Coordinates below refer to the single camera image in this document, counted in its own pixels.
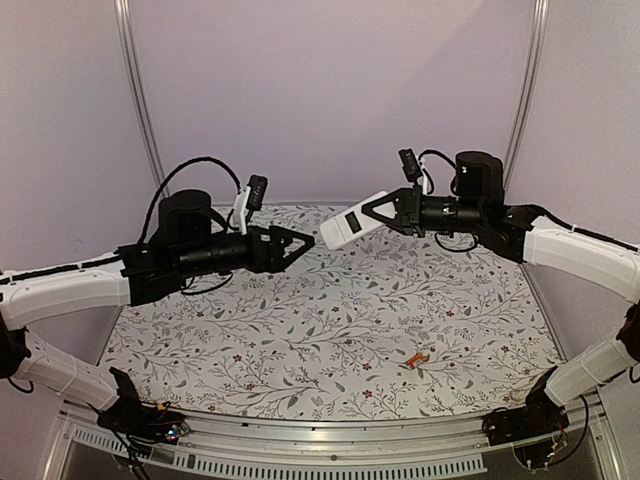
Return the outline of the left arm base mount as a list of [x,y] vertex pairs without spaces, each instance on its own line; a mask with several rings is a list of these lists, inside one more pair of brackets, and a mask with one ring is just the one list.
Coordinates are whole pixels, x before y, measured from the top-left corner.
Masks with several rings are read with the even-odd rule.
[[100,410],[97,421],[100,427],[149,444],[176,444],[190,432],[186,417],[171,410],[168,402],[155,406],[144,404],[127,373],[114,367],[109,372],[116,382],[116,401]]

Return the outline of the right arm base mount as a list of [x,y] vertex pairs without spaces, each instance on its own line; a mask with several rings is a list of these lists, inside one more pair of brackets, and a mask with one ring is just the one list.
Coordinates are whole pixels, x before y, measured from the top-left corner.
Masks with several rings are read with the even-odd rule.
[[491,446],[551,434],[570,425],[565,408],[546,397],[517,408],[499,407],[482,417],[481,428]]

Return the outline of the orange AA battery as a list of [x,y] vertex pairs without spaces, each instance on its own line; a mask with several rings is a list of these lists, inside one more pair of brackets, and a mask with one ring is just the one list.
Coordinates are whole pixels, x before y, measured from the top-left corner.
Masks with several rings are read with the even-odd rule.
[[430,356],[429,356],[429,355],[423,355],[423,356],[424,356],[424,358],[423,358],[421,361],[417,362],[415,365],[408,366],[408,367],[409,367],[411,370],[414,370],[414,369],[418,368],[420,365],[422,365],[422,364],[424,364],[424,363],[428,362],[428,361],[429,361],[429,359],[430,359]]
[[422,353],[417,353],[414,356],[412,356],[411,358],[409,358],[405,364],[407,366],[412,366],[415,365],[417,362],[421,361],[424,358]]

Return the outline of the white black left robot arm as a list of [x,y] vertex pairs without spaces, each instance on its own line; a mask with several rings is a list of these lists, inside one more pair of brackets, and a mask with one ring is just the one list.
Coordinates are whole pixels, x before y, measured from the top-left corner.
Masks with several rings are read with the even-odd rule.
[[208,193],[179,191],[161,200],[149,240],[80,263],[2,274],[1,376],[45,386],[108,412],[128,434],[141,433],[149,415],[127,373],[81,361],[29,325],[94,308],[151,304],[213,273],[280,273],[314,244],[311,235],[275,225],[231,228]]

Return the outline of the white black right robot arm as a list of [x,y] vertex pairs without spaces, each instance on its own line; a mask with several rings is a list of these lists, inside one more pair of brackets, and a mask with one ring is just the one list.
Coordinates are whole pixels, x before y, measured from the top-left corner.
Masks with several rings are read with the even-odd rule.
[[399,155],[413,186],[365,202],[364,216],[406,236],[469,233],[504,259],[571,274],[631,304],[618,332],[539,378],[517,415],[524,435],[539,435],[567,403],[638,365],[638,247],[571,225],[538,205],[506,205],[503,164],[488,153],[456,155],[454,193],[446,197],[423,193],[415,155],[410,150]]

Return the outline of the white remote control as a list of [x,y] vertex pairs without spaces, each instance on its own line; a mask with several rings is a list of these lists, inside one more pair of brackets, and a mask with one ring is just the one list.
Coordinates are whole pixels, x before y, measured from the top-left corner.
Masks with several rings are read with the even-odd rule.
[[337,250],[383,227],[382,222],[364,215],[362,206],[387,194],[387,191],[380,191],[324,221],[319,231],[325,246]]

